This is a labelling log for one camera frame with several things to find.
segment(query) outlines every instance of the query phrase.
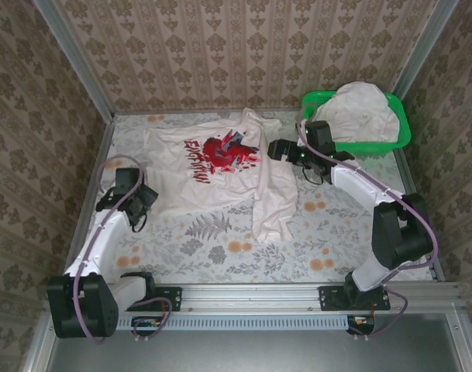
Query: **gray floor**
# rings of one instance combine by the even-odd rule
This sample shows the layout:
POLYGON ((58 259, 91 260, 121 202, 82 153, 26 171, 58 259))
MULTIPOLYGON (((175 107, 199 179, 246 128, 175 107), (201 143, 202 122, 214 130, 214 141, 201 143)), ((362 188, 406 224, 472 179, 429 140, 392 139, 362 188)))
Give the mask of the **gray floor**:
POLYGON ((117 332, 101 346, 58 340, 51 368, 65 371, 416 372, 461 371, 447 323, 405 315, 368 341, 346 332, 166 331, 148 342, 117 332))

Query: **red graphic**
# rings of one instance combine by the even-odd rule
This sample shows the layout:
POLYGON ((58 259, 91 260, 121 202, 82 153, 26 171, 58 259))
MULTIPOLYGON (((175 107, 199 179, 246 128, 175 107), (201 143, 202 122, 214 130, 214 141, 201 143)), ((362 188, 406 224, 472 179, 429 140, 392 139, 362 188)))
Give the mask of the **red graphic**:
POLYGON ((243 165, 243 169, 255 167, 255 163, 261 161, 255 155, 259 149, 243 145, 242 140, 241 133, 231 130, 222 139, 208 138, 202 146, 198 141, 184 141, 190 168, 195 171, 194 179, 209 184, 208 173, 214 174, 217 168, 221 172, 234 173, 239 165, 243 165))

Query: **floral tablecloth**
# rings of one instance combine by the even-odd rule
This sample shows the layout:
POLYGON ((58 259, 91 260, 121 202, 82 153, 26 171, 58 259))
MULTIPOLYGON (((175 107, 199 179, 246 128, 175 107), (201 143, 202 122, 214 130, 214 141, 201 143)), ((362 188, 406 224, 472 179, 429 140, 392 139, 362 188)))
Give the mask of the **floral tablecloth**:
MULTIPOLYGON (((283 138, 295 138, 296 112, 261 112, 278 118, 283 138)), ((146 164, 143 130, 151 127, 189 126, 240 112, 171 115, 122 115, 114 119, 109 156, 119 153, 146 164)), ((394 155, 357 156, 368 172, 403 190, 394 155)), ((107 164, 102 177, 106 190, 117 167, 107 164)), ((113 270, 145 270, 157 283, 278 283, 342 281, 371 251, 372 217, 346 192, 329 184, 307 182, 295 167, 298 210, 289 227, 294 240, 259 244, 251 236, 252 200, 217 211, 158 218, 150 215, 144 229, 129 232, 112 252, 113 270)), ((410 270, 398 280, 431 280, 429 270, 410 270)))

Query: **patterned wallpaper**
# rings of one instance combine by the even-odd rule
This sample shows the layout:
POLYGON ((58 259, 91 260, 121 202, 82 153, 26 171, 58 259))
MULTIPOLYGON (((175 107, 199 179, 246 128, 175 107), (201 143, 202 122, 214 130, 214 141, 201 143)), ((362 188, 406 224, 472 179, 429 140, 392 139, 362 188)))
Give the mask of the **patterned wallpaper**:
POLYGON ((406 153, 472 319, 472 1, 460 1, 404 101, 406 153))
POLYGON ((391 90, 436 0, 57 0, 116 112, 391 90))
POLYGON ((0 0, 0 371, 64 268, 104 123, 31 1, 0 0))

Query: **green laundry basket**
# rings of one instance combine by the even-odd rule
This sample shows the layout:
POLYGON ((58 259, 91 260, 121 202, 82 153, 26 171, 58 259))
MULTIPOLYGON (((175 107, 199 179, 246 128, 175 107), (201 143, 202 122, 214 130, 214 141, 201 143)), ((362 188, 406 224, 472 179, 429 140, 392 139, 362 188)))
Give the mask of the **green laundry basket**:
MULTIPOLYGON (((309 92, 302 101, 304 106, 307 103, 314 102, 318 106, 323 105, 336 91, 311 91, 309 92)), ((412 138, 412 132, 409 130, 408 120, 406 119, 405 110, 403 104, 399 101, 399 98, 392 95, 391 93, 384 93, 388 99, 389 107, 396 114, 399 119, 399 135, 396 143, 376 143, 376 142, 347 142, 347 143, 336 143, 337 151, 347 151, 348 153, 388 153, 393 149, 406 146, 412 138)), ((313 106, 308 107, 305 110, 305 119, 310 119, 310 116, 314 112, 313 106)))

